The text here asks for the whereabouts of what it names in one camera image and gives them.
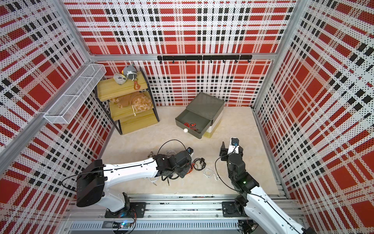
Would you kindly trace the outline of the white drawer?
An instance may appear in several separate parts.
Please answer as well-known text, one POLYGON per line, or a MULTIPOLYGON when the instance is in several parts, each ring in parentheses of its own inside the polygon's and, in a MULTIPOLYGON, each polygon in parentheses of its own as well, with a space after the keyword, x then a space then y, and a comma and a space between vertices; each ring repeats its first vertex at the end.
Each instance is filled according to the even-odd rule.
POLYGON ((221 112, 220 115, 218 116, 218 118, 215 120, 215 122, 207 129, 207 131, 206 131, 207 133, 213 133, 217 129, 218 125, 221 122, 223 113, 224 112, 221 112))

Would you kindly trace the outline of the red earphones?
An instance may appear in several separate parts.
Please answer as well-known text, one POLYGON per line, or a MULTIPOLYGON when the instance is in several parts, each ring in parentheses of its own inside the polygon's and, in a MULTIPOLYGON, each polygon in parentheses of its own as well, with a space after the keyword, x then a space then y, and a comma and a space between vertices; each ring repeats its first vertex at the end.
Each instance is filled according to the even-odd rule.
POLYGON ((198 128, 196 128, 196 124, 195 123, 187 123, 187 122, 185 122, 184 125, 186 126, 186 128, 184 129, 184 132, 187 132, 188 129, 191 129, 191 130, 193 130, 195 132, 199 130, 198 128))
POLYGON ((194 166, 195 166, 195 163, 192 163, 192 164, 191 164, 190 173, 191 173, 192 171, 194 171, 194 166))

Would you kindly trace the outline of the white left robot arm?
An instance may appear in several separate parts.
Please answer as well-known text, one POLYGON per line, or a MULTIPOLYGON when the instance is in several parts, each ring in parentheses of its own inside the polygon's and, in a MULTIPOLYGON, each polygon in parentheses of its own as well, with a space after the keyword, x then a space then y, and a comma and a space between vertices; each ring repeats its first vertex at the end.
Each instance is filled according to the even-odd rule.
POLYGON ((140 178, 184 178, 192 166, 193 149, 187 148, 176 155, 158 154, 143 161, 124 164, 92 162, 77 177, 77 203, 83 208, 99 205, 106 208, 106 218, 121 218, 135 212, 143 217, 141 208, 131 205, 128 195, 112 189, 119 183, 140 178))

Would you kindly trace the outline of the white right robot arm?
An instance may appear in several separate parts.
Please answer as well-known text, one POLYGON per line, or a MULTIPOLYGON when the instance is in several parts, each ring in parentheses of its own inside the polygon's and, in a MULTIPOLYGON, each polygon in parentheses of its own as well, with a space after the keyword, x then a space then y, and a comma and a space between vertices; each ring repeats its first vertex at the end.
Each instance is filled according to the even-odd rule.
POLYGON ((268 234, 315 233, 313 228, 305 228, 287 215, 246 171, 238 138, 232 137, 228 148, 222 144, 219 159, 227 163, 231 189, 239 193, 234 200, 237 214, 248 216, 268 234))

